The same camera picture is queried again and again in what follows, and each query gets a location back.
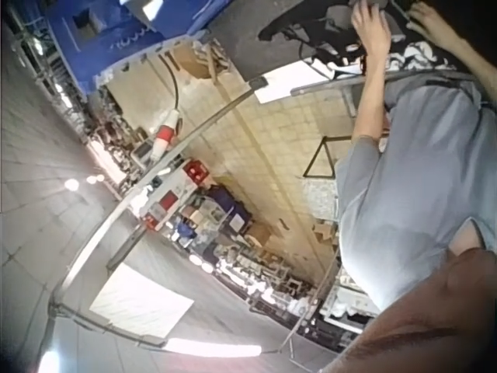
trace gray t-shirt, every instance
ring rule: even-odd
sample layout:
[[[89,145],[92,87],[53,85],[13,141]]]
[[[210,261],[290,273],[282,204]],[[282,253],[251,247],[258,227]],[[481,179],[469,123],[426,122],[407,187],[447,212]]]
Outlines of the gray t-shirt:
[[[495,113],[473,86],[402,84],[387,88],[384,153],[360,138],[336,166],[343,266],[380,309],[440,267],[469,219],[497,246]]]

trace curved metal pipe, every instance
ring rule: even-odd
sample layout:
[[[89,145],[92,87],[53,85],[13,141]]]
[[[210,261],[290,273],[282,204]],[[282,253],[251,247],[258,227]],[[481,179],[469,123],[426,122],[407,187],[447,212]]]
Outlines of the curved metal pipe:
[[[100,226],[93,232],[92,236],[85,242],[83,247],[79,250],[74,262],[69,267],[69,271],[58,283],[57,287],[52,292],[52,300],[54,304],[61,304],[65,293],[83,268],[88,258],[92,255],[93,251],[103,239],[103,236],[109,231],[110,227],[116,220],[125,212],[130,205],[130,202],[141,193],[154,179],[158,172],[168,166],[172,160],[179,155],[185,148],[196,138],[198,138],[205,130],[220,120],[224,115],[233,110],[237,105],[249,98],[254,89],[241,94],[238,98],[231,101],[228,105],[216,112],[212,117],[203,122],[199,127],[195,128],[189,133],[180,143],[178,143],[166,156],[151,167],[146,172],[141,180],[130,190],[130,192],[122,199],[122,201],[114,208],[114,210],[107,216],[107,218],[100,224]]]

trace hair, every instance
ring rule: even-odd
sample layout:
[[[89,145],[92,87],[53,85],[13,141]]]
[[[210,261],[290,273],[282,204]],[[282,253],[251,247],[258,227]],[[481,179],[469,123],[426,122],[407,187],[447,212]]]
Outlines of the hair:
[[[410,346],[423,346],[434,340],[456,336],[457,331],[449,328],[429,329],[423,332],[403,333],[393,336],[384,336],[376,340],[355,343],[345,350],[337,359],[325,368],[322,373],[351,372],[349,363],[366,360],[389,351],[401,350]],[[460,371],[447,373],[496,373],[497,372],[497,328],[492,341],[473,361],[468,362],[466,368]]]

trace white sign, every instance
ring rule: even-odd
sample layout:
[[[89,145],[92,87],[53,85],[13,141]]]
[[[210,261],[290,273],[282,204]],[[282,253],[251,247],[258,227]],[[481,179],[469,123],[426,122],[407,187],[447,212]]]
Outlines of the white sign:
[[[232,227],[233,230],[237,233],[240,232],[244,224],[245,220],[243,220],[242,217],[238,214],[236,214],[230,221],[230,227]]]

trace metal bar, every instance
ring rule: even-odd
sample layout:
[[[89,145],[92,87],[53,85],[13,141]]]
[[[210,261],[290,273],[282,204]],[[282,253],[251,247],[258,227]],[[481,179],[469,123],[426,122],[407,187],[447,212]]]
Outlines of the metal bar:
[[[141,193],[143,188],[145,188],[154,179],[158,172],[168,166],[172,160],[178,156],[185,148],[197,139],[204,131],[206,131],[210,126],[217,123],[224,115],[233,110],[237,105],[244,102],[253,93],[254,89],[240,95],[237,99],[231,101],[224,108],[215,113],[212,117],[203,122],[199,127],[190,132],[182,141],[180,141],[171,151],[159,162],[157,162],[151,169],[149,169],[141,178],[141,180],[130,190],[130,192],[122,199],[122,201],[114,208],[114,210],[107,216],[107,218],[100,224],[93,235],[85,242],[83,247],[79,250],[74,262],[69,267],[67,274],[62,277],[57,287],[52,292],[52,299],[55,304],[61,304],[62,299],[68,291],[69,287],[75,280],[79,271],[83,268],[88,258],[92,255],[93,251],[97,245],[102,240],[103,236],[109,231],[110,226],[116,222],[116,220],[125,212],[125,210],[130,205],[130,202]]]
[[[330,264],[328,266],[328,269],[326,270],[325,276],[323,276],[323,279],[321,280],[321,283],[319,284],[318,288],[316,289],[316,292],[314,295],[312,295],[311,300],[308,303],[307,308],[305,311],[302,313],[302,316],[298,319],[298,321],[295,323],[294,328],[288,333],[287,337],[285,340],[281,343],[279,351],[282,351],[283,348],[287,345],[287,343],[290,341],[291,337],[298,331],[298,328],[301,326],[302,322],[304,321],[305,317],[308,314],[309,307],[312,306],[316,298],[318,297],[319,293],[321,292],[321,289],[323,286],[325,286],[326,281],[328,280],[328,277],[330,273],[332,272],[333,264],[335,264],[336,257],[338,256],[339,251],[335,251],[335,255],[333,256],[333,259],[330,261]]]
[[[473,75],[459,72],[459,71],[441,71],[441,70],[428,70],[428,71],[389,71],[385,75],[385,81],[389,82],[392,80],[407,78],[409,76],[414,75],[422,75],[422,74],[432,74],[437,73],[440,76],[445,78],[452,79],[460,79],[460,80],[468,80],[471,82],[475,82],[475,78]],[[307,93],[319,92],[325,89],[341,89],[345,87],[349,87],[351,85],[363,84],[366,81],[364,76],[355,76],[353,78],[344,78],[344,79],[336,79],[331,80],[329,82],[315,83],[310,85],[305,85],[303,87],[294,88],[290,91],[292,96],[300,96],[305,95]]]
[[[137,245],[137,243],[143,238],[147,232],[147,227],[144,224],[139,224],[134,229],[133,233],[127,238],[127,240],[121,245],[117,253],[110,258],[106,267],[109,272],[113,272],[116,268],[130,255],[131,250]]]
[[[316,153],[314,153],[314,155],[312,156],[312,159],[309,162],[308,167],[305,169],[304,175],[302,175],[302,177],[304,177],[304,178],[308,177],[308,174],[311,171],[311,168],[314,165],[314,162],[316,162],[316,158],[318,157],[319,152],[321,151],[321,148],[323,147],[323,145],[325,144],[325,142],[326,142],[326,137],[323,137],[321,139],[321,142],[318,145],[318,148],[316,149]]]
[[[294,359],[288,359],[290,360],[290,363],[292,363],[293,365],[296,365],[298,366],[300,369],[304,370],[304,371],[307,371],[308,373],[315,373],[314,371],[312,371],[311,369],[309,368],[306,368],[305,366],[303,366],[301,363],[299,363],[298,361],[295,361]]]
[[[164,344],[163,342],[161,343],[152,343],[148,342],[146,340],[137,338],[133,335],[130,335],[124,331],[118,330],[115,326],[103,326],[99,322],[96,322],[92,319],[90,319],[87,316],[84,316],[81,314],[79,311],[76,311],[75,309],[72,309],[66,305],[58,305],[58,310],[62,315],[65,315],[69,319],[73,319],[74,321],[77,322],[77,324],[86,324],[88,326],[91,326],[94,329],[99,329],[101,330],[102,333],[112,333],[114,336],[118,336],[120,338],[123,338],[125,340],[129,340],[130,342],[135,343],[139,347],[147,347],[149,349],[155,350],[157,352],[165,352],[162,350],[162,345]]]

